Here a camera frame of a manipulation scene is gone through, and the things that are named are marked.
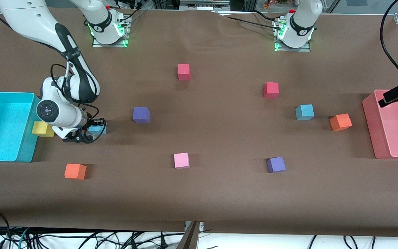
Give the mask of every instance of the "pink cube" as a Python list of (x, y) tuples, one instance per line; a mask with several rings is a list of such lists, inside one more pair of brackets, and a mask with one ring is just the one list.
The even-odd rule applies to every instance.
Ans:
[(188, 153), (174, 154), (174, 167), (177, 169), (189, 168)]
[(398, 159), (398, 102), (379, 106), (387, 91), (375, 90), (362, 104), (374, 155), (377, 159)]
[(177, 64), (177, 78), (190, 80), (190, 64)]
[(264, 86), (264, 98), (277, 98), (279, 95), (279, 83), (267, 82)]

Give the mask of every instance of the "cube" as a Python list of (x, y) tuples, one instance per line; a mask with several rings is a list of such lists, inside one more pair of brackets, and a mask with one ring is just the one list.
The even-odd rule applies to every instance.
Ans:
[(65, 178), (84, 180), (87, 166), (82, 164), (67, 164), (65, 167)]
[(93, 135), (99, 135), (101, 134), (106, 134), (107, 133), (107, 125), (105, 124), (105, 128), (104, 126), (90, 126), (88, 128), (88, 132), (90, 132)]
[(283, 157), (274, 157), (267, 160), (268, 172), (275, 173), (286, 170)]
[(348, 129), (352, 126), (351, 119), (349, 119), (348, 113), (335, 115), (330, 119), (331, 128), (333, 131), (341, 131)]
[(177, 64), (177, 78), (190, 80), (190, 64)]
[(52, 129), (52, 125), (43, 121), (35, 121), (33, 124), (32, 134), (38, 137), (53, 137), (55, 132)]
[(147, 107), (135, 107), (133, 109), (133, 120), (136, 123), (150, 123), (150, 110)]
[(188, 153), (174, 154), (174, 167), (177, 169), (189, 168)]
[(279, 83), (267, 82), (264, 86), (264, 98), (277, 98), (279, 94)]
[(297, 120), (310, 120), (314, 118), (314, 110), (312, 104), (301, 104), (296, 108)]

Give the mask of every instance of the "brown table surface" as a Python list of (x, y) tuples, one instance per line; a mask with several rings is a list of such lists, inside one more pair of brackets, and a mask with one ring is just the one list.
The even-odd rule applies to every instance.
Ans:
[[(398, 236), (398, 160), (374, 158), (361, 105), (398, 85), (382, 16), (322, 15), (311, 52), (297, 53), (275, 52), (267, 28), (208, 11), (147, 11), (128, 48), (92, 48), (78, 9), (51, 12), (101, 83), (94, 104), (108, 134), (92, 145), (40, 137), (32, 163), (0, 163), (11, 225), (167, 231), (200, 220), (220, 233)], [(392, 17), (385, 38), (398, 62)], [(39, 95), (52, 63), (65, 62), (0, 22), (0, 91)], [(190, 64), (190, 82), (177, 63)], [(278, 99), (263, 98), (265, 82), (279, 82)], [(297, 121), (300, 104), (316, 117)], [(149, 124), (132, 121), (134, 106), (150, 109)], [(353, 127), (333, 132), (341, 113)], [(183, 152), (191, 168), (177, 170)], [(269, 174), (277, 156), (287, 169)], [(89, 166), (89, 179), (65, 179), (66, 163)]]

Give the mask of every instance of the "pink bin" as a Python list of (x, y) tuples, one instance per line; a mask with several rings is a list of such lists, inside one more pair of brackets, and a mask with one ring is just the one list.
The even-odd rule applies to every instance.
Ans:
[(380, 108), (378, 101), (388, 90), (375, 90), (362, 101), (374, 155), (398, 159), (398, 102)]

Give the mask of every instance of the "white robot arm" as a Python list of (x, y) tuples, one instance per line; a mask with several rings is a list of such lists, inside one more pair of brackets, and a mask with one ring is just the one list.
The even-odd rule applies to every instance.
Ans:
[[(84, 1), (74, 2), (82, 6)], [(85, 2), (88, 9), (91, 4), (99, 3), (98, 0)], [(53, 130), (64, 141), (90, 142), (93, 139), (91, 136), (82, 138), (80, 133), (73, 134), (87, 128), (95, 120), (73, 103), (92, 103), (100, 94), (100, 87), (68, 29), (54, 19), (44, 0), (0, 0), (0, 9), (14, 31), (56, 50), (66, 60), (65, 76), (44, 80), (42, 98), (37, 107), (38, 116), (53, 125)], [(98, 8), (98, 11), (87, 12), (86, 17), (100, 16), (100, 12), (102, 10)]]
[(301, 0), (296, 12), (285, 16), (286, 28), (278, 35), (278, 39), (292, 48), (303, 47), (311, 39), (322, 8), (320, 0)]

